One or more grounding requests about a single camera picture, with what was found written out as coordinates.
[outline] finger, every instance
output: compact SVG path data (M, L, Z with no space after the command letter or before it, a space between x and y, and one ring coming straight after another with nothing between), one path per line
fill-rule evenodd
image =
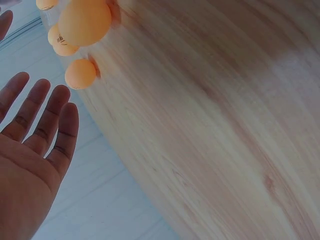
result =
M0 91L0 123L6 117L10 107L29 81L26 72L20 72L8 81Z
M69 98L70 91L66 86L55 87L34 133L23 144L43 157L56 134L61 109Z
M53 150L47 160L64 178L74 155L79 129L78 109L73 103L67 103L61 110L58 135Z
M38 80L30 90L12 122L2 130L2 134L12 140L21 142L34 122L49 89L50 82L48 80Z
M14 15L10 10L0 16L0 41L5 38L13 19Z

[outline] orange ping pong ball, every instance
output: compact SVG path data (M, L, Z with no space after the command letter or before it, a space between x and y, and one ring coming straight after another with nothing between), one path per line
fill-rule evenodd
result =
M68 43L89 46L104 37L111 20L111 11L106 3L73 0L62 11L58 27Z
M56 5L58 5L59 0L36 0L35 4L36 6L43 11L47 11L49 9L52 9Z
M65 82L72 89L85 89L95 81L97 72L94 64L87 59L77 59L65 71Z
M59 38L59 35L60 31L58 28L58 24L53 25L48 32L48 42L51 45L54 45L54 43L56 43L57 39Z
M59 42L56 42L53 44L53 50L55 51L55 53L62 57L71 56L75 54L78 51L78 49L78 46L73 46L68 43L61 44Z

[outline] skin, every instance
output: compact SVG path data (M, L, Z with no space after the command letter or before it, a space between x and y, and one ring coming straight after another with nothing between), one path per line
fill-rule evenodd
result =
M7 11L0 16L0 40L13 20ZM29 80L26 72L15 75L0 91L0 122ZM18 113L0 133L0 239L30 240L47 216L73 157L79 117L68 103L70 91L57 86L37 123L25 139L50 89L38 80ZM46 158L56 131L53 150Z

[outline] wooden surface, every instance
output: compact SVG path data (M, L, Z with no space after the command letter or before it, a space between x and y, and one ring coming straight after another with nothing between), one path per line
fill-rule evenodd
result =
M183 239L320 239L320 4L119 0L79 94Z

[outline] palm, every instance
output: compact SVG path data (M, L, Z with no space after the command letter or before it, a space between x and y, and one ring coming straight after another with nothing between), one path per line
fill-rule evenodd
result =
M11 22L11 12L0 16L0 40ZM27 73L18 73L0 91L0 122L28 80ZM49 89L48 80L37 81L15 118L0 133L2 240L32 237L48 214L75 150L78 110L68 103L70 91L63 85L53 90L34 133L25 139ZM57 129L53 150L44 158Z

